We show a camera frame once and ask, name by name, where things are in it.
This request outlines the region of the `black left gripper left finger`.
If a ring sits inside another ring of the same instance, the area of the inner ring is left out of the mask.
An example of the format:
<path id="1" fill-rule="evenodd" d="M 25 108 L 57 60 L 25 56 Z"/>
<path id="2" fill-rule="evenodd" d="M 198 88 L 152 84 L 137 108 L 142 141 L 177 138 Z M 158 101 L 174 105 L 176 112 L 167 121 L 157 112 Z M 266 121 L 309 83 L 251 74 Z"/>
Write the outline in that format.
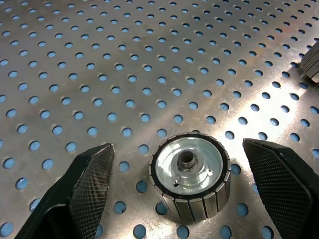
<path id="1" fill-rule="evenodd" d="M 107 200 L 114 146 L 77 155 L 16 235 L 17 239 L 93 239 Z"/>

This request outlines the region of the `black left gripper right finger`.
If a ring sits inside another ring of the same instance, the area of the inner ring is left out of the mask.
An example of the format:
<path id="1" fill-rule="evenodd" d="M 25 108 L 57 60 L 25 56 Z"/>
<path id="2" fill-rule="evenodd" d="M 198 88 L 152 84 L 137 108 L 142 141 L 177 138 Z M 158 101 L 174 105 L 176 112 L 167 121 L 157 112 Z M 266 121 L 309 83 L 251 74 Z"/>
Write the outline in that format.
<path id="1" fill-rule="evenodd" d="M 254 181 L 284 239 L 319 237 L 319 176 L 291 148 L 245 138 L 243 148 Z"/>

